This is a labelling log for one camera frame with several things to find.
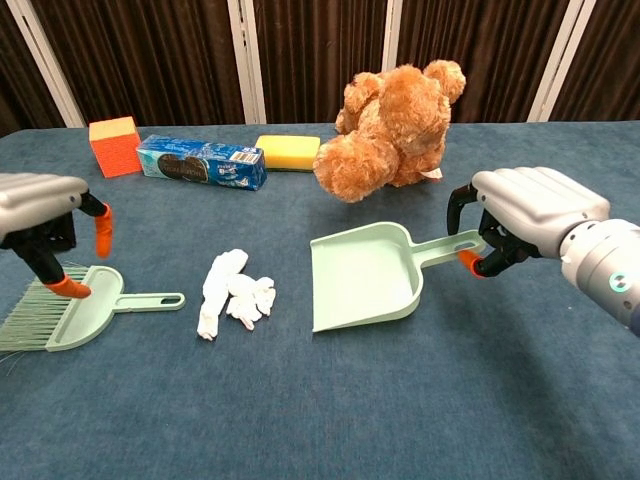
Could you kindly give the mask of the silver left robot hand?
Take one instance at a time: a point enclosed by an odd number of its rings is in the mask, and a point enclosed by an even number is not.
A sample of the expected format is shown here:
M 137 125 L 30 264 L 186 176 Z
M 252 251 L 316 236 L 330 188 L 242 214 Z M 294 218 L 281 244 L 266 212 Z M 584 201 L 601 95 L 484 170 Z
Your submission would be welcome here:
M 73 211 L 94 218 L 96 254 L 109 256 L 113 211 L 75 176 L 37 173 L 1 175 L 1 248 L 12 250 L 53 293 L 86 298 L 91 289 L 65 273 L 55 255 L 76 246 Z

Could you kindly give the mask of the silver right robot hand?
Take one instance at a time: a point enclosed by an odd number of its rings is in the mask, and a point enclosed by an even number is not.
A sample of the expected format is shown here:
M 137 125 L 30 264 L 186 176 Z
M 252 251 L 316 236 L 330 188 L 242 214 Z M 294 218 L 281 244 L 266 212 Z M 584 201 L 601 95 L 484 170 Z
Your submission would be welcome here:
M 460 252 L 459 260 L 480 278 L 495 277 L 528 258 L 559 259 L 573 230 L 610 218 L 610 202 L 550 167 L 483 170 L 448 200 L 447 233 L 456 234 L 465 205 L 483 207 L 478 227 L 493 248 L 486 257 Z

